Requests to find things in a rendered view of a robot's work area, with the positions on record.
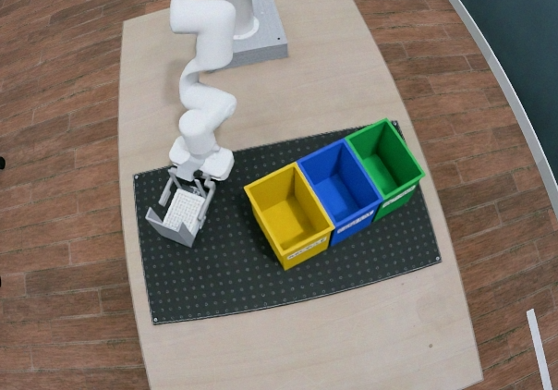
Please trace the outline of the yellow open bin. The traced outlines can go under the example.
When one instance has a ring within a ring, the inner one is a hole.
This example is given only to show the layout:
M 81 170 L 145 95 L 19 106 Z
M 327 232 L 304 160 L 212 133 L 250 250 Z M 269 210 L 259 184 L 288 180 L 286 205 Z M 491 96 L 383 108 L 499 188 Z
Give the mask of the yellow open bin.
M 296 162 L 244 189 L 285 270 L 327 249 L 335 227 Z

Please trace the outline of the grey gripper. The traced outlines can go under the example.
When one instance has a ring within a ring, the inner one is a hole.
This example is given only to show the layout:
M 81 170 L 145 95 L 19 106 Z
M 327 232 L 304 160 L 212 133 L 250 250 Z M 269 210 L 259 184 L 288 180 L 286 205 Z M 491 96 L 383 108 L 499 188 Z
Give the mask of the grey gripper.
M 185 141 L 182 136 L 178 137 L 169 153 L 169 157 L 172 163 L 176 166 L 179 166 L 186 162 L 189 158 L 190 153 L 188 151 L 188 147 L 185 144 Z M 203 170 L 203 175 L 201 178 L 206 179 L 204 182 L 204 187 L 209 188 L 210 192 L 207 196 L 206 201 L 201 205 L 200 211 L 198 213 L 197 219 L 202 221 L 204 215 L 207 212 L 208 205 L 211 201 L 212 195 L 215 191 L 216 185 L 211 178 L 217 180 L 225 180 L 227 179 L 230 170 L 234 164 L 234 158 L 231 151 L 221 148 L 219 152 L 214 152 L 210 157 L 206 158 L 203 166 L 200 170 Z M 169 178 L 168 183 L 164 189 L 164 193 L 159 201 L 159 204 L 163 207 L 166 205 L 167 200 L 171 194 L 169 190 L 173 183 L 172 177 Z

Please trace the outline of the green open bin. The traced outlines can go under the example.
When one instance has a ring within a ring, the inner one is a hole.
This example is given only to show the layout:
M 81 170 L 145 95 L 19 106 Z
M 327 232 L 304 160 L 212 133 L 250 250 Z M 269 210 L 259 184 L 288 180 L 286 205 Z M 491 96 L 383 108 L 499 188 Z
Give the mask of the green open bin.
M 345 140 L 384 199 L 372 223 L 408 202 L 426 176 L 387 117 Z

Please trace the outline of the blue bin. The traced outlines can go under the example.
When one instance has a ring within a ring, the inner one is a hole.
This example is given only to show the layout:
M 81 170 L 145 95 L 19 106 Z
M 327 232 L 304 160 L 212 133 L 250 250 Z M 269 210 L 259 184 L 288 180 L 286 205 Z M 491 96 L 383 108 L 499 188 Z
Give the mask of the blue bin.
M 345 139 L 296 163 L 335 227 L 330 247 L 370 224 L 384 199 Z

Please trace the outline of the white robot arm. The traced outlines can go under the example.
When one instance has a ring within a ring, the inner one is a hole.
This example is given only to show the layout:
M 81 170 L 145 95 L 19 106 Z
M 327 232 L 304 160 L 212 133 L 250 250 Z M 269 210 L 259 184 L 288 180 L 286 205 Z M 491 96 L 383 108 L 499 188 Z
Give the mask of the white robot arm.
M 179 130 L 190 156 L 176 172 L 192 181 L 203 175 L 200 168 L 206 158 L 221 150 L 213 132 L 237 106 L 232 94 L 201 83 L 199 72 L 227 66 L 233 42 L 256 34 L 259 21 L 253 16 L 252 0 L 171 0 L 169 23 L 175 34 L 196 34 L 196 58 L 179 82 L 180 101 L 189 110 L 181 116 Z

